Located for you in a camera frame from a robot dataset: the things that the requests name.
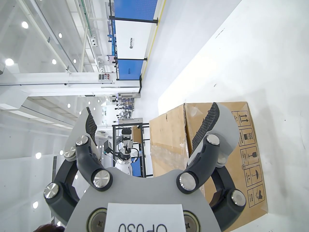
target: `electrical control box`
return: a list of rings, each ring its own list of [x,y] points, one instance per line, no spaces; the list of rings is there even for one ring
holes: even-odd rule
[[[111,75],[109,73],[100,73],[98,75],[99,82],[110,82],[112,81]]]

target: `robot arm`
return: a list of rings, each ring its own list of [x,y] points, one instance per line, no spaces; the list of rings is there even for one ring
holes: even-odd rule
[[[213,104],[198,131],[193,143],[196,147],[185,171],[172,170],[163,176],[147,179],[129,176],[114,167],[105,169],[100,164],[94,148],[95,130],[89,129],[92,116],[89,109],[83,110],[82,114],[87,116],[81,116],[72,130],[65,148],[66,160],[55,181],[44,191],[47,204],[55,216],[67,225],[66,232],[86,231],[86,228],[89,232],[104,231],[109,202],[182,204],[185,223],[194,227],[194,231],[200,232],[206,228],[212,232],[224,231],[246,205],[245,196],[235,188],[222,164],[222,157],[227,159],[238,137],[237,124],[227,110],[223,105]],[[236,132],[237,136],[228,138],[234,134],[232,132]],[[131,149],[131,140],[125,141],[128,141],[127,148]],[[77,169],[91,185],[80,200],[72,187]],[[208,204],[198,188],[210,176],[217,192]],[[134,194],[130,197],[124,194],[124,186]]]

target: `dark hair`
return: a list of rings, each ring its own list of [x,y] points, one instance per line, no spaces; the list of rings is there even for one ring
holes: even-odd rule
[[[55,224],[45,224],[42,226],[39,226],[36,230],[33,232],[63,232],[64,227],[57,226]]]

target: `white beam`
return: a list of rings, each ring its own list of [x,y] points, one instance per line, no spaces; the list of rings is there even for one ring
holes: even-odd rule
[[[2,75],[1,88],[10,87],[28,96],[76,96],[105,95],[117,93],[138,93],[139,80],[116,80],[111,73],[111,81],[99,82],[99,73],[19,73],[17,77]]]

